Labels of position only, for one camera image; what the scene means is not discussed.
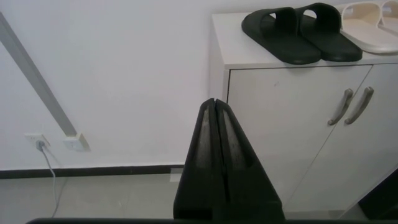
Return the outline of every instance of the black object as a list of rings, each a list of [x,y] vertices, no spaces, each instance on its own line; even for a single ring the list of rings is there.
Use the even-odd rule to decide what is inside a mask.
[[[339,11],[328,4],[314,3],[295,9],[298,32],[321,51],[321,58],[334,62],[355,62],[362,59],[362,50],[340,34]],[[317,18],[304,15],[313,11]]]
[[[359,201],[370,220],[398,220],[398,170]]]
[[[204,102],[174,200],[174,218],[221,219],[226,203],[214,100]]]
[[[320,51],[298,36],[298,24],[291,7],[262,9],[244,18],[242,30],[283,62],[304,65],[319,61]]]
[[[220,100],[200,107],[174,218],[285,220],[282,203],[238,120]]]
[[[231,108],[217,100],[216,114],[226,169],[228,218],[284,220],[282,202]]]

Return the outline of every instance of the outlet cover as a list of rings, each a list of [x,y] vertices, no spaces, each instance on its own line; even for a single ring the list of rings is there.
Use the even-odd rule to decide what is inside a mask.
[[[66,145],[68,149],[73,151],[78,151],[78,152],[90,151],[88,143],[82,133],[79,133],[74,137],[67,137],[65,140],[63,140],[63,143]]]
[[[41,133],[25,133],[26,139],[36,148],[36,141],[43,141],[46,148],[50,147],[49,142]]]

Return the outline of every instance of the cabinet top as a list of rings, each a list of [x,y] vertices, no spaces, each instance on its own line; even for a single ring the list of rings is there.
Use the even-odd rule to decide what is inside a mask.
[[[398,54],[374,55],[366,52],[363,52],[362,59],[357,62],[327,62],[320,60],[319,62],[307,65],[291,65],[284,63],[242,31],[242,20],[248,14],[249,13],[213,14],[213,32],[215,33],[215,37],[220,46],[221,56],[224,61],[224,69],[319,67],[398,63]]]

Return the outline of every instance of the black baseboard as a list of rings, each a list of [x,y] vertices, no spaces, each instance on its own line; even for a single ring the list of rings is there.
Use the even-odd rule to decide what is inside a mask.
[[[95,167],[54,169],[57,177],[86,177],[97,175],[138,175],[169,174],[172,168],[183,168],[183,165],[129,166],[129,167]],[[18,179],[34,177],[52,177],[49,169],[35,170],[0,170],[0,179]]]

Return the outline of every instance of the white wall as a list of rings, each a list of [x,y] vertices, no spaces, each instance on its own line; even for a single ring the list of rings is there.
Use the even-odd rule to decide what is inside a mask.
[[[305,5],[311,0],[300,1]],[[55,167],[183,164],[208,98],[210,15],[296,1],[0,1],[0,10],[91,152],[70,152],[3,46],[0,170],[45,168],[24,133],[44,133]]]

